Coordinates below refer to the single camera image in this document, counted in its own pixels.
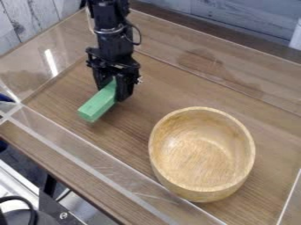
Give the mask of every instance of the wooden table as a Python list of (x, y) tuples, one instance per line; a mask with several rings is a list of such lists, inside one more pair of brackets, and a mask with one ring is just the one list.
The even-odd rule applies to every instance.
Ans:
[[(142, 64), (143, 84), (92, 125), (76, 115), (96, 92), (84, 63), (83, 49), (94, 37), (83, 12), (1, 58), (3, 89), (32, 110), (27, 111), (44, 116), (27, 115), (27, 120), (40, 123), (30, 126), (40, 134), (28, 134), (15, 121), (23, 114), (16, 110), (15, 118), (1, 123), (1, 137), (118, 221), (162, 224), (169, 221), (129, 200), (74, 158), (102, 173), (106, 162), (91, 149), (95, 146), (157, 180), (147, 154), (157, 121), (187, 106), (218, 108), (246, 125), (257, 144), (257, 161), (233, 196), (195, 205), (226, 224), (276, 224), (301, 168), (301, 65), (137, 11), (131, 21), (143, 33), (134, 55)], [(50, 68), (50, 57), (44, 58), (48, 49), (56, 70)], [(75, 134), (72, 138), (64, 136), (64, 129)], [(52, 147), (50, 140), (60, 147)]]

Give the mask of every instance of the wooden bowl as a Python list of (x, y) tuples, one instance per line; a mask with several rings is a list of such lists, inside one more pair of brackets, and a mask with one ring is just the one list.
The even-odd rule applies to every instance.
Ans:
[(149, 147), (158, 180), (194, 202), (226, 198), (242, 186), (256, 160), (245, 126), (206, 107), (170, 113), (153, 129)]

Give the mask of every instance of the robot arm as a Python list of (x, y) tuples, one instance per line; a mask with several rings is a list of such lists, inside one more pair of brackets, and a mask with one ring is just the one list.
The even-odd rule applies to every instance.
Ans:
[(116, 101), (123, 101), (133, 94), (141, 77), (141, 65), (131, 58), (134, 45), (141, 43), (133, 41), (133, 27), (137, 27), (126, 18), (130, 14), (129, 0), (88, 0), (87, 3), (98, 37), (98, 47), (86, 50), (87, 66), (92, 68), (99, 90), (115, 79)]

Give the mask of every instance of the green block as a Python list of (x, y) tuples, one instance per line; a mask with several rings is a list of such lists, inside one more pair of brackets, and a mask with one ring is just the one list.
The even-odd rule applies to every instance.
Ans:
[(78, 109), (80, 117), (88, 122), (94, 123), (114, 106), (116, 102), (115, 96), (116, 81), (114, 79)]

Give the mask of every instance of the bowl rim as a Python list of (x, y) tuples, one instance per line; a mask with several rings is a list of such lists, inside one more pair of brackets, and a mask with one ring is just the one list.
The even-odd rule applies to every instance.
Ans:
[[(234, 181), (232, 181), (230, 183), (226, 183), (224, 185), (218, 185), (218, 186), (214, 186), (214, 187), (191, 187), (191, 186), (186, 186), (183, 184), (179, 184), (178, 182), (174, 182), (173, 179), (170, 179), (170, 176), (167, 176), (165, 170), (161, 169), (161, 167), (157, 165), (155, 161), (153, 160), (153, 156), (151, 156), (151, 151), (153, 151), (153, 139), (154, 139), (154, 135), (155, 135), (155, 132), (158, 130), (158, 128), (161, 127), (162, 123), (169, 119), (171, 118), (173, 116), (175, 116), (177, 114), (181, 114), (186, 111), (209, 111), (211, 113), (218, 113), (221, 114), (222, 116), (228, 117), (230, 120), (233, 120), (240, 128), (242, 129), (242, 132), (245, 134), (245, 136), (248, 137), (248, 143), (249, 143), (249, 147), (250, 147), (250, 158), (248, 160), (248, 166), (246, 166), (246, 169), (245, 169), (245, 173), (242, 175), (238, 176), (238, 178), (236, 178)], [(248, 131), (248, 128), (245, 127), (245, 125), (240, 122), (240, 120), (237, 118), (234, 118), (232, 115), (229, 115), (226, 112), (222, 112), (221, 110), (218, 109), (214, 109), (214, 108), (210, 108), (210, 107), (203, 107), (203, 106), (193, 106), (193, 107), (187, 107), (187, 108), (182, 108), (179, 110), (175, 110), (174, 112), (170, 112), (161, 120), (159, 122), (157, 123), (155, 127), (153, 128), (151, 130), (151, 134), (150, 134), (150, 140), (149, 140), (149, 155), (150, 155), (150, 162), (151, 162), (151, 167), (155, 167), (155, 170), (158, 171), (158, 173), (165, 177), (165, 179), (173, 183), (175, 186), (189, 190), (189, 191), (193, 191), (193, 192), (218, 192), (218, 191), (222, 191), (222, 190), (226, 190), (229, 189), (230, 187), (241, 184), (245, 179), (248, 178), (248, 175), (253, 169), (253, 165), (254, 165), (254, 162), (256, 162), (256, 143), (254, 143), (254, 140), (253, 140), (253, 137), (250, 135), (250, 132)]]

